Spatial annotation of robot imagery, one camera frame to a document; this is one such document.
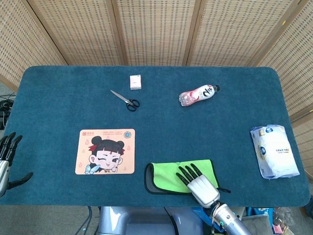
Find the grey cushion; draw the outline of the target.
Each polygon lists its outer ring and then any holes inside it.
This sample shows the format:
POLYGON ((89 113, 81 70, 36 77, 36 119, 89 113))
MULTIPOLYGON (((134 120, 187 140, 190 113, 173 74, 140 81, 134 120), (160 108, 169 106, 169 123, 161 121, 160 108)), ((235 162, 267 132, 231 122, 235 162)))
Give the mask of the grey cushion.
POLYGON ((268 214, 242 217, 242 223, 253 235, 273 235, 268 214))

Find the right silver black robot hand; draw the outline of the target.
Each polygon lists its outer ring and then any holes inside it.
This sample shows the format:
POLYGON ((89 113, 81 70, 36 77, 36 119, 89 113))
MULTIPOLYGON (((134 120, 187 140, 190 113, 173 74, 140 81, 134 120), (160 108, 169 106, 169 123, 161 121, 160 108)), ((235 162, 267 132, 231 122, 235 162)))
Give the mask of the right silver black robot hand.
POLYGON ((176 176, 186 185, 203 208, 215 206, 220 201, 220 193, 195 164, 179 166, 176 176))

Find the small white pink box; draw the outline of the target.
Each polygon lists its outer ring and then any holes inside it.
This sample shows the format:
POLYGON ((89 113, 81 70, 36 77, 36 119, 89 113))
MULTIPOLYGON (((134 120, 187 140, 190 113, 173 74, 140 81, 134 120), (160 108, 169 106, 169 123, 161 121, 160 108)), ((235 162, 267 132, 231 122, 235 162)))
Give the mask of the small white pink box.
POLYGON ((141 75, 130 75, 130 90, 141 90, 141 75))

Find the grey blue robot torso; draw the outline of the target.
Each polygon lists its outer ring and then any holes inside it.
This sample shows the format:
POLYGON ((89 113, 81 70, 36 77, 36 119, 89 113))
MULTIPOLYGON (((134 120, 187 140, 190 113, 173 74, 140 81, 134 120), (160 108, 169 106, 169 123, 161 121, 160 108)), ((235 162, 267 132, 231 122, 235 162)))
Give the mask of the grey blue robot torso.
POLYGON ((190 207, 101 207, 96 235, 203 235, 190 207))

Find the pink drink plastic bottle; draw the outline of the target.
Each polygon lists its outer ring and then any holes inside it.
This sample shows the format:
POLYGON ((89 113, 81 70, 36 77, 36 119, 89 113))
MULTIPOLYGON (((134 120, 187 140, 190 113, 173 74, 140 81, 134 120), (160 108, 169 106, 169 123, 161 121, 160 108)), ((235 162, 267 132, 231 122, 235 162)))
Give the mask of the pink drink plastic bottle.
POLYGON ((220 90, 219 85, 203 85, 192 91, 183 92, 179 95, 179 102, 181 106, 190 106, 198 101, 211 98, 216 92, 220 90))

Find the green cloth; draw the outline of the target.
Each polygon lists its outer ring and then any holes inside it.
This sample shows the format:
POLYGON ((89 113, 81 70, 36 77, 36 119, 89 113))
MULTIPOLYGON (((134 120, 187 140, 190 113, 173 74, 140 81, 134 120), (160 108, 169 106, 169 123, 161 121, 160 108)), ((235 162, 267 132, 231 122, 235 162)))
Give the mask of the green cloth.
POLYGON ((215 174, 211 160, 193 160, 176 163, 149 163, 145 168, 145 188, 151 194, 188 195, 190 190, 179 179, 177 173, 182 174, 180 167, 192 168, 194 164, 219 191, 231 193, 230 190, 221 188, 215 174))

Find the black handled scissors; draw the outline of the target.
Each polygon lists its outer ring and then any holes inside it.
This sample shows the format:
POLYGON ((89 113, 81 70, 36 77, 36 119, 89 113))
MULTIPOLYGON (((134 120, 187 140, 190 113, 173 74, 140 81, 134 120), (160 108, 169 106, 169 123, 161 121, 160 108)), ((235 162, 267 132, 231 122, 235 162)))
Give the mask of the black handled scissors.
POLYGON ((135 99, 127 99, 113 90, 110 90, 110 92, 113 93, 118 98, 120 98, 121 100, 123 100, 126 103, 127 109, 131 112, 135 112, 137 108, 140 106, 139 101, 135 99))

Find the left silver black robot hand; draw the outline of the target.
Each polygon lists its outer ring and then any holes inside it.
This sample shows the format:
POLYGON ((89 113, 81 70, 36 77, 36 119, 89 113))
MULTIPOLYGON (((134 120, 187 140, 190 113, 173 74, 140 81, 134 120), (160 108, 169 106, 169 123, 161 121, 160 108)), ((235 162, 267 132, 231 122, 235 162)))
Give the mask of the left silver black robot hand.
POLYGON ((16 133, 4 136, 0 139, 0 198, 7 190, 25 184, 33 176, 33 172, 26 174, 23 178, 9 181, 10 169, 16 154, 16 148, 22 140, 22 135, 15 137, 16 133))

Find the woven wooden folding screen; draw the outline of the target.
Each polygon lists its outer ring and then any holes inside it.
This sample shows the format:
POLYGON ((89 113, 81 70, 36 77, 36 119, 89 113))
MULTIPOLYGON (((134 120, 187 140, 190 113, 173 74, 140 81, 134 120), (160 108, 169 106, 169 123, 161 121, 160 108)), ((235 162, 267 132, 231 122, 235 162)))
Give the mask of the woven wooden folding screen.
POLYGON ((313 0, 0 0, 0 87, 34 65, 271 67, 313 179, 313 0))

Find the white blue tissue pack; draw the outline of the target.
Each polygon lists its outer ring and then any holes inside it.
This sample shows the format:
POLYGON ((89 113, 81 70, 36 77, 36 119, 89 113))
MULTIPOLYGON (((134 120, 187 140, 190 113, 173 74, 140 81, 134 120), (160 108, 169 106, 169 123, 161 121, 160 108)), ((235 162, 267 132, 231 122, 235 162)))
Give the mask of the white blue tissue pack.
POLYGON ((254 127, 250 134, 263 178, 291 178, 300 174, 284 126, 254 127))

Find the cartoon girl mouse pad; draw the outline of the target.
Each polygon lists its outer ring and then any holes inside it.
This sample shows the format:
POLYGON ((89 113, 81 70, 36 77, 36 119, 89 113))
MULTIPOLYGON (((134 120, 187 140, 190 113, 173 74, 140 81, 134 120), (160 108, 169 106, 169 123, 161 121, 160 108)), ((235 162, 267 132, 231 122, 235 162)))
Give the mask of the cartoon girl mouse pad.
POLYGON ((77 175, 133 174, 134 129, 85 129, 79 133, 77 175))

